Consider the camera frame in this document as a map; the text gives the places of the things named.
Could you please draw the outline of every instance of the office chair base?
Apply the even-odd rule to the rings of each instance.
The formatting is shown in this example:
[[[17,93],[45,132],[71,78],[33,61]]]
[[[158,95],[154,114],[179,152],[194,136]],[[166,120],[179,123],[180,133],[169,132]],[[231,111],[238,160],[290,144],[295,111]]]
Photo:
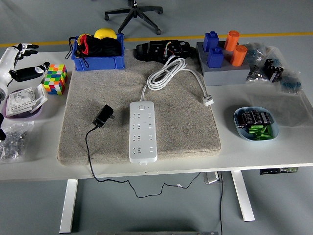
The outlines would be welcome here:
[[[156,34],[160,35],[162,32],[158,28],[158,26],[147,17],[144,12],[147,11],[156,11],[159,15],[163,13],[163,7],[161,6],[143,6],[143,7],[132,7],[132,8],[121,8],[116,9],[112,11],[106,11],[104,15],[104,20],[108,21],[109,14],[121,14],[121,13],[128,13],[127,17],[125,18],[124,22],[122,23],[121,27],[118,29],[118,33],[121,33],[122,30],[125,28],[125,26],[128,24],[128,22],[132,18],[137,18],[139,16],[141,19],[143,19],[145,22],[147,22],[149,25],[151,25],[155,30]]]

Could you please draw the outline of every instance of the power outlet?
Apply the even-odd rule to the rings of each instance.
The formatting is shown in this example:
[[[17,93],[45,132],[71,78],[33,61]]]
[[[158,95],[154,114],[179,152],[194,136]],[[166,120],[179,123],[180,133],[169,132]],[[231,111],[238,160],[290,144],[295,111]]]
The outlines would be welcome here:
[[[296,172],[298,172],[298,168],[297,167],[260,169],[260,175],[271,175],[271,174],[282,174],[282,173],[296,173]]]
[[[132,102],[129,122],[129,159],[131,163],[157,160],[155,106],[151,101]]]

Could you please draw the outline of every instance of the orange cylinder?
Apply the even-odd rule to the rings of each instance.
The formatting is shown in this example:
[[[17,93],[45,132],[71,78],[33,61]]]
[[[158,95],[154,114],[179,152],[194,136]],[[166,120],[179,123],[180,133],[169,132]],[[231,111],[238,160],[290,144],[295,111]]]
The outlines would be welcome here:
[[[241,66],[243,64],[247,51],[248,49],[243,45],[236,46],[230,59],[230,63],[233,66]]]
[[[225,50],[233,51],[239,41],[240,34],[239,32],[232,30],[228,33],[226,42],[225,42]]]

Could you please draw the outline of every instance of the red fabric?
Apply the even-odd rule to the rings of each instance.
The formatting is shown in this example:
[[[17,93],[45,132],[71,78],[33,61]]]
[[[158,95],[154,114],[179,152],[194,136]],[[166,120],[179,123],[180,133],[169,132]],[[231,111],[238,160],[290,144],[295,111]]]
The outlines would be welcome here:
[[[85,45],[85,49],[82,50],[82,53],[84,53],[85,55],[88,55],[89,48],[88,48],[88,44],[87,44],[87,34],[83,35],[83,36],[80,38],[80,44],[81,44],[81,45]]]

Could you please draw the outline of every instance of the clear plastic bag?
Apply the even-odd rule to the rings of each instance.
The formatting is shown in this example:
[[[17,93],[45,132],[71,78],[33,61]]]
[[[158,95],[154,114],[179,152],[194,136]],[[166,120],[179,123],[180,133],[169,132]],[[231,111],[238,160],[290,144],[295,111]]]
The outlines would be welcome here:
[[[28,144],[28,134],[34,127],[34,122],[14,123],[4,127],[4,141],[0,141],[0,164],[22,162]]]
[[[280,126],[312,126],[313,108],[304,93],[289,95],[282,92],[277,94],[251,94],[253,106],[264,107],[271,111]]]
[[[302,92],[300,72],[285,70],[281,80],[282,92],[289,94],[299,94]]]
[[[262,43],[247,43],[244,46],[248,49],[246,61],[249,63],[250,69],[259,66],[267,54],[267,47]]]
[[[267,47],[260,43],[246,44],[245,46],[248,48],[246,60],[251,69],[247,81],[269,81],[270,78],[264,67],[267,59],[273,61],[271,64],[273,67],[288,69],[288,64],[278,48]]]

